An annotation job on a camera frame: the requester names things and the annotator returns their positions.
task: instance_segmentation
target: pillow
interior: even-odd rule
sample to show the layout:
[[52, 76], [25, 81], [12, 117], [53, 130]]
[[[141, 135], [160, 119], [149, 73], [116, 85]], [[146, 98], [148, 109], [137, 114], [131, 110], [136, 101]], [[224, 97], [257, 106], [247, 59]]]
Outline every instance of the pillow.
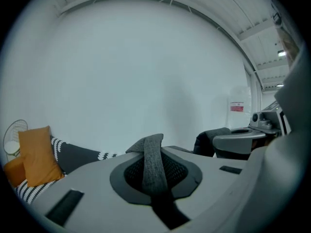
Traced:
[[116, 154], [84, 149], [53, 136], [51, 136], [51, 145], [57, 163], [66, 174], [70, 174], [85, 164], [117, 156]]
[[47, 190], [51, 185], [58, 181], [44, 183], [38, 186], [28, 186], [27, 180], [24, 180], [18, 187], [15, 188], [17, 196], [27, 203], [32, 203], [41, 193]]
[[50, 143], [50, 127], [18, 132], [27, 186], [37, 186], [64, 177]]
[[5, 164], [3, 170], [13, 187], [17, 187], [26, 178], [21, 156]]

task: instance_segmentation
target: white panel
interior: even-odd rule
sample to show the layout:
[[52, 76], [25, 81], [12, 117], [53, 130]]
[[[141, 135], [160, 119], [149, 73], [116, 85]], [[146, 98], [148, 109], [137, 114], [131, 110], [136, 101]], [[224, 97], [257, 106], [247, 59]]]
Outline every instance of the white panel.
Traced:
[[268, 62], [262, 65], [258, 65], [257, 69], [258, 70], [264, 70], [264, 69], [270, 69], [270, 68], [274, 68], [274, 67], [281, 67], [281, 66], [287, 66], [288, 62], [285, 58], [280, 59], [280, 60], [276, 60], [276, 61], [272, 61], [272, 62]]
[[287, 76], [288, 70], [289, 70], [288, 66], [281, 66], [281, 67], [274, 67], [270, 69], [260, 70], [257, 72], [257, 74], [262, 79], [269, 79], [269, 78]]
[[234, 0], [245, 14], [251, 26], [255, 26], [271, 17], [270, 0]]
[[203, 8], [209, 10], [214, 15], [224, 21], [227, 26], [234, 31], [235, 34], [239, 34], [250, 27], [249, 21], [242, 13], [240, 8], [232, 0], [190, 0]]
[[276, 100], [276, 98], [274, 97], [275, 94], [276, 94], [275, 92], [262, 94], [262, 106], [261, 106], [262, 110], [268, 107]]
[[248, 72], [245, 70], [246, 80], [247, 80], [247, 86], [251, 87], [251, 75], [248, 74]]
[[254, 36], [243, 42], [251, 51], [257, 65], [282, 60], [277, 51], [282, 50], [275, 28], [269, 28], [259, 36]]
[[282, 77], [277, 77], [277, 78], [263, 79], [262, 82], [264, 84], [267, 84], [267, 83], [282, 83], [284, 79], [285, 79], [285, 76], [282, 76]]
[[259, 105], [259, 99], [257, 97], [257, 87], [256, 87], [256, 82], [257, 82], [257, 77], [255, 76], [254, 72], [252, 71], [248, 61], [243, 58], [243, 63], [244, 63], [244, 67], [247, 70], [246, 72], [246, 77], [248, 75], [248, 73], [251, 73], [250, 75], [250, 84], [251, 84], [251, 96], [252, 96], [252, 114], [254, 112], [260, 111], [261, 108], [258, 107]]
[[93, 150], [125, 153], [154, 133], [164, 133], [164, 146], [192, 149], [199, 133], [225, 125], [230, 89], [247, 85], [230, 40], [201, 18], [159, 2], [83, 7], [68, 13], [45, 42], [50, 45], [38, 62], [16, 63], [23, 57], [16, 49], [5, 56], [15, 68], [4, 67], [0, 121], [50, 125], [56, 137]]
[[240, 34], [239, 39], [240, 41], [249, 40], [250, 38], [256, 35], [260, 35], [264, 33], [267, 29], [274, 28], [274, 27], [275, 27], [274, 21], [272, 18], [270, 18], [264, 22], [261, 22], [260, 24], [257, 24], [253, 28], [246, 30], [242, 34]]
[[257, 92], [257, 101], [258, 101], [258, 104], [257, 104], [257, 108], [261, 108], [261, 95], [262, 95], [262, 92], [261, 92], [261, 88], [260, 88], [260, 85], [259, 83], [256, 81], [256, 92]]

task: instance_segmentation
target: black vent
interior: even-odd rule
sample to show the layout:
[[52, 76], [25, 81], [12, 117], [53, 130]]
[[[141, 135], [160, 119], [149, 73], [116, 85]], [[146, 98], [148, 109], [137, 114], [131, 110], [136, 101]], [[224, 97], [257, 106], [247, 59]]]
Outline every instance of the black vent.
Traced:
[[[172, 189], [178, 183], [180, 183], [188, 174], [188, 169], [173, 160], [166, 154], [161, 152], [161, 158], [163, 162], [165, 177], [169, 189]], [[131, 164], [124, 172], [126, 182], [138, 191], [142, 191], [141, 184], [144, 173], [144, 157]]]

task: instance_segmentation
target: black object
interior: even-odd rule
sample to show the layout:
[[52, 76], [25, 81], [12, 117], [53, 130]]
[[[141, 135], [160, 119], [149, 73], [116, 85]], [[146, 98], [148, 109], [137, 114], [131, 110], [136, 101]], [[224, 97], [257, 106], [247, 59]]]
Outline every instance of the black object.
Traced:
[[153, 197], [151, 206], [155, 214], [170, 230], [189, 221], [189, 218], [177, 208], [170, 192], [162, 196]]
[[240, 153], [234, 153], [234, 152], [218, 150], [218, 149], [215, 149], [215, 153], [216, 153], [217, 158], [232, 159], [232, 160], [247, 161], [250, 156], [250, 154], [240, 154]]
[[240, 174], [242, 172], [241, 168], [231, 167], [231, 166], [222, 166], [220, 170], [229, 172], [229, 173], [235, 173]]
[[144, 154], [124, 162], [111, 172], [110, 183], [114, 191], [132, 204], [152, 206], [153, 211], [169, 228], [174, 229], [189, 219], [175, 205], [176, 199], [192, 194], [202, 181], [200, 168], [192, 162], [161, 149], [161, 158], [168, 192], [160, 196], [149, 196], [142, 191]]
[[281, 118], [283, 130], [284, 130], [284, 134], [287, 134], [286, 125], [285, 125], [285, 121], [284, 121], [284, 112], [283, 111], [280, 113], [280, 118]]
[[215, 149], [213, 147], [213, 139], [217, 135], [231, 134], [228, 128], [220, 128], [216, 130], [208, 130], [200, 133], [195, 140], [193, 153], [203, 156], [213, 157]]
[[70, 190], [62, 199], [46, 214], [46, 217], [54, 223], [64, 226], [65, 222], [78, 205], [84, 193]]
[[258, 115], [257, 114], [253, 114], [253, 121], [256, 122], [258, 120]]
[[251, 133], [253, 130], [252, 129], [237, 129], [237, 130], [232, 130], [231, 134], [245, 134], [245, 133]]

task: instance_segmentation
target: gray plastic surface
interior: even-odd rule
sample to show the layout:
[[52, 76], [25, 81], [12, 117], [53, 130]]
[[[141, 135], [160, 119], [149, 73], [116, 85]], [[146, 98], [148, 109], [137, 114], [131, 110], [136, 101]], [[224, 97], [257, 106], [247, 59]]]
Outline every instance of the gray plastic surface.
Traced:
[[[199, 216], [219, 198], [239, 175], [219, 170], [221, 166], [244, 168], [246, 161], [217, 159], [179, 150], [164, 148], [180, 158], [195, 163], [203, 173], [203, 180], [190, 197], [176, 200], [178, 208], [190, 219]], [[139, 153], [129, 153], [108, 160], [94, 162], [73, 171], [55, 183], [33, 203], [34, 209], [46, 214], [69, 190], [85, 193], [65, 228], [73, 232], [166, 232], [167, 227], [150, 206], [124, 201], [112, 189], [109, 176], [122, 162]]]
[[279, 135], [281, 133], [281, 130], [278, 130], [278, 129], [260, 129], [260, 128], [256, 128], [256, 127], [252, 127], [252, 126], [249, 126], [249, 128], [251, 129], [254, 129], [254, 130], [258, 130], [258, 131], [261, 131], [265, 134], [276, 134], [276, 135]]
[[[204, 195], [201, 193], [193, 197], [193, 201], [186, 201], [187, 204], [184, 206], [192, 207], [192, 212], [194, 215], [200, 212], [193, 220], [188, 222], [184, 227], [176, 229], [176, 233], [215, 233], [215, 232], [237, 232], [236, 227], [239, 223], [239, 217], [242, 213], [242, 210], [248, 200], [248, 197], [253, 191], [254, 185], [257, 182], [262, 160], [264, 157], [266, 147], [255, 149], [248, 161], [239, 161], [244, 163], [242, 172], [237, 174], [231, 174], [227, 172], [221, 172], [230, 174], [235, 177], [234, 180], [229, 181], [228, 187], [222, 190], [218, 190], [219, 194], [210, 193], [210, 195]], [[181, 207], [178, 204], [180, 210], [184, 211], [184, 207]]]
[[293, 132], [277, 138], [269, 145], [259, 178], [243, 208], [236, 232], [259, 231], [284, 209], [308, 164], [306, 155], [310, 152], [310, 140], [304, 139], [310, 135], [311, 132]]
[[218, 135], [213, 139], [213, 146], [218, 150], [250, 154], [253, 140], [265, 137], [266, 134], [258, 130], [252, 130], [250, 133]]
[[168, 228], [150, 206], [125, 202], [110, 185], [113, 168], [138, 155], [133, 152], [82, 166], [40, 195], [32, 207], [45, 215], [66, 192], [76, 189], [85, 194], [65, 224], [70, 231], [166, 232]]

